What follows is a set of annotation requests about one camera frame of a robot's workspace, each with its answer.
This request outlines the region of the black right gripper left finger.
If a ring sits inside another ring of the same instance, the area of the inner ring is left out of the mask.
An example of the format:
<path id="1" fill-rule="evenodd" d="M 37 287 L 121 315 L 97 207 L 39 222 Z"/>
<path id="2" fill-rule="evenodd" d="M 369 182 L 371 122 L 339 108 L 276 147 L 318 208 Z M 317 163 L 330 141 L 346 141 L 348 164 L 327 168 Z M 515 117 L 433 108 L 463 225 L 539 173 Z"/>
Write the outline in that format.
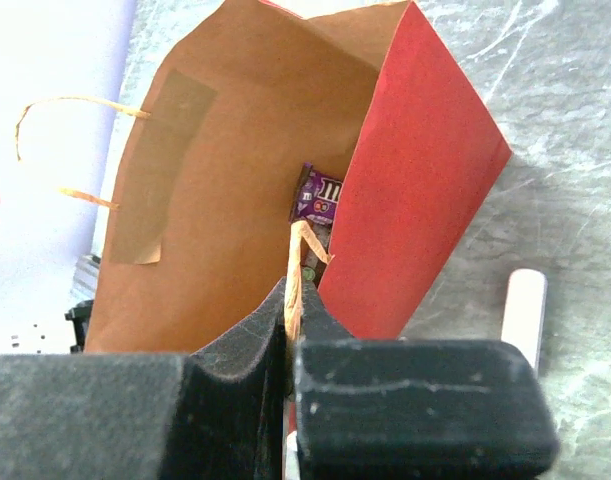
<path id="1" fill-rule="evenodd" d="M 0 479 L 281 478 L 284 290 L 191 355 L 0 355 Z"/>

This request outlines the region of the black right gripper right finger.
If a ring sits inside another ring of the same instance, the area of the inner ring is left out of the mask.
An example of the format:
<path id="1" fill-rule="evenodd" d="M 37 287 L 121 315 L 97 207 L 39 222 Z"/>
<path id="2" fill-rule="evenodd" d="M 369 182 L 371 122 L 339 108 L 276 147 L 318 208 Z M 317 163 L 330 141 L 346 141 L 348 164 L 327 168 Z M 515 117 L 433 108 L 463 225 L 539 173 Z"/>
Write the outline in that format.
<path id="1" fill-rule="evenodd" d="M 534 479 L 560 442 L 536 374 L 499 340 L 361 340 L 302 288 L 304 479 Z"/>

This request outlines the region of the purple M&M's packet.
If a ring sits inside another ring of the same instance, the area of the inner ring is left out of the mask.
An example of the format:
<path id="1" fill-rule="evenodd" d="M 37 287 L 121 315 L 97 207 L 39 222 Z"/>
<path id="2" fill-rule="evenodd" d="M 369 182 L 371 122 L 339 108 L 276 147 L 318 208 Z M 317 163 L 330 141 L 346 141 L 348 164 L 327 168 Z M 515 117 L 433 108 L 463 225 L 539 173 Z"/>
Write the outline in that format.
<path id="1" fill-rule="evenodd" d="M 289 220 L 309 220 L 331 226 L 339 203 L 342 181 L 315 170 L 304 163 L 296 184 Z"/>

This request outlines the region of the red paper bag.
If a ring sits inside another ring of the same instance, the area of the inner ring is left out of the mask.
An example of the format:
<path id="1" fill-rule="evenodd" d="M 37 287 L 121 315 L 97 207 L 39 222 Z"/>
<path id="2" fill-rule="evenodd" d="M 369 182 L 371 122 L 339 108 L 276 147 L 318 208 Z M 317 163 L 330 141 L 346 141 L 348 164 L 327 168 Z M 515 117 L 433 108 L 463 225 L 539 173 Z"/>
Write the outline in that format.
<path id="1" fill-rule="evenodd" d="M 396 337 L 511 155 L 416 3 L 227 1 L 158 68 L 116 177 L 85 349 L 191 352 L 287 270 L 301 168 L 335 180 L 318 291 Z"/>

